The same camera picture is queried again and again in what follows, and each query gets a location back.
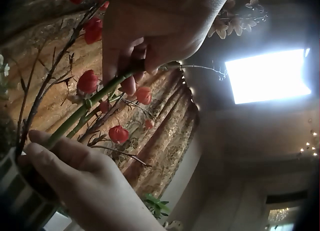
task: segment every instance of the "finger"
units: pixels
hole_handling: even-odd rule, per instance
[[[38,130],[30,130],[29,137],[31,142],[45,145],[50,138],[50,134]],[[92,158],[91,149],[75,140],[67,137],[61,137],[51,151],[69,166],[80,169],[83,162],[87,159],[89,162]]]
[[[37,172],[47,181],[58,195],[65,194],[70,185],[79,177],[79,171],[60,160],[45,147],[30,143],[25,153]]]

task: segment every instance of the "bare branch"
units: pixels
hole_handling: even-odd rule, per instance
[[[108,148],[108,147],[105,147],[105,146],[100,146],[100,145],[94,145],[94,146],[91,146],[91,148],[101,148],[101,149],[106,149],[106,150],[111,150],[112,152],[118,152],[118,153],[121,153],[123,155],[127,155],[135,160],[137,160],[138,162],[140,162],[141,164],[147,166],[147,167],[152,167],[151,165],[149,164],[146,164],[145,162],[143,162],[141,159],[139,159],[137,157],[137,155],[133,155],[133,154],[129,154],[129,153],[126,153],[126,152],[122,152],[122,151],[119,151],[119,150],[116,150],[116,149],[112,149],[112,148]]]

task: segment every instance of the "flower stem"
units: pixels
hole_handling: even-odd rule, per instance
[[[113,78],[103,89],[93,95],[90,99],[92,105],[95,105],[99,100],[101,100],[105,95],[116,88],[125,79],[132,76],[135,72],[144,71],[144,60],[137,62],[134,66],[129,67],[121,76]],[[82,105],[78,108],[48,139],[45,147],[51,149],[58,139],[65,134],[65,132],[77,122],[85,113],[87,112],[87,106]]]

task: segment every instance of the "ceiling light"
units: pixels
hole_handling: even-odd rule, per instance
[[[303,83],[303,49],[225,62],[235,104],[311,94]]]

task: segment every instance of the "white orchid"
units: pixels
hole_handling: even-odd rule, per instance
[[[248,32],[251,32],[251,27],[256,26],[257,23],[253,20],[253,18],[244,18],[242,20],[241,27]]]
[[[259,4],[259,0],[250,0],[250,3],[247,3],[245,6],[252,10],[258,9],[260,13],[263,13],[264,11],[263,6]]]
[[[227,29],[228,25],[221,21],[220,18],[216,17],[212,23],[211,28],[209,29],[208,37],[210,38],[215,32],[217,32],[221,39],[225,39],[227,35]]]
[[[241,20],[236,16],[233,17],[229,22],[229,27],[227,29],[228,35],[230,35],[233,30],[238,36],[241,36],[242,34]]]

